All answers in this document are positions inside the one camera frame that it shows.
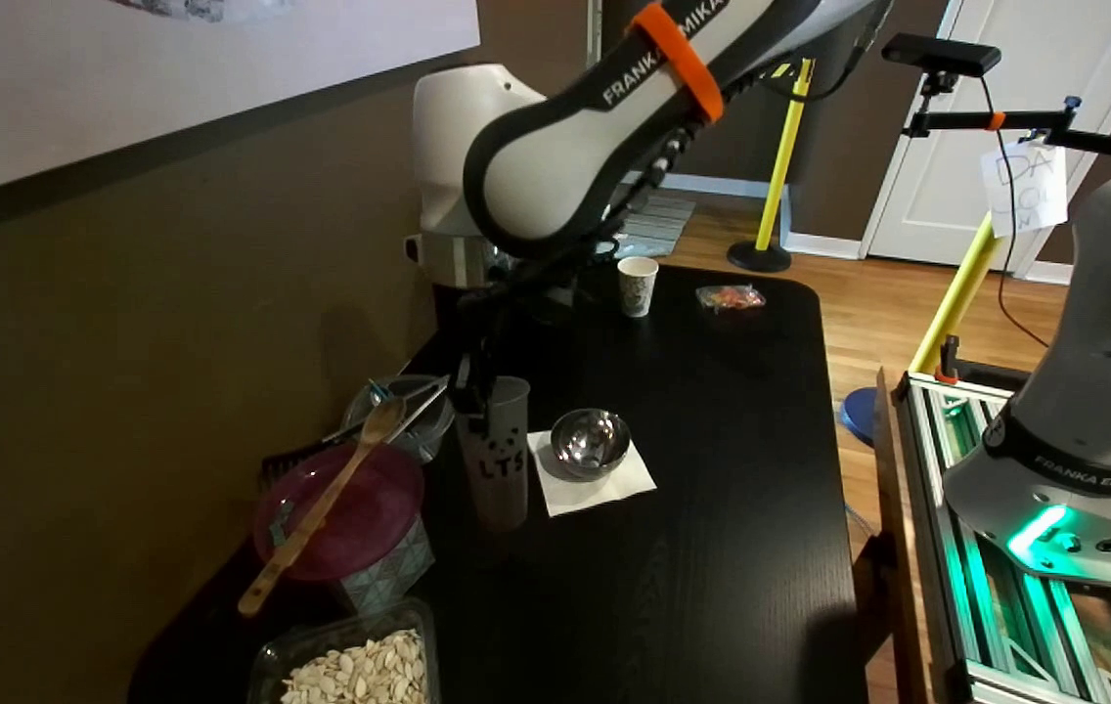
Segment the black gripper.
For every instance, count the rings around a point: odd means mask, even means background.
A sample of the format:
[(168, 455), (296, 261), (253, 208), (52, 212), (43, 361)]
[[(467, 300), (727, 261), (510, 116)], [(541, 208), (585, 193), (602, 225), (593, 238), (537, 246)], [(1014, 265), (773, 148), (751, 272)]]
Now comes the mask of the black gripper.
[(431, 366), (452, 391), (487, 391), (498, 378), (502, 332), (537, 300), (523, 287), (433, 289), (437, 330), (431, 335)]

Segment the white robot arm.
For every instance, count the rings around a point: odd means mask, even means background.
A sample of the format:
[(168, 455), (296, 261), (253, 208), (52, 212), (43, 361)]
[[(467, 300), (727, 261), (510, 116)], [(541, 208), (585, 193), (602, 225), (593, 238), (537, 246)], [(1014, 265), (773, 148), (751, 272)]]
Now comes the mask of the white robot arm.
[[(557, 92), (502, 62), (414, 83), (418, 225), (520, 265), (605, 244), (650, 175), (802, 47), (893, 0), (650, 0), (605, 60)], [(1111, 182), (1029, 384), (941, 478), (941, 500), (1018, 567), (1111, 587)]]

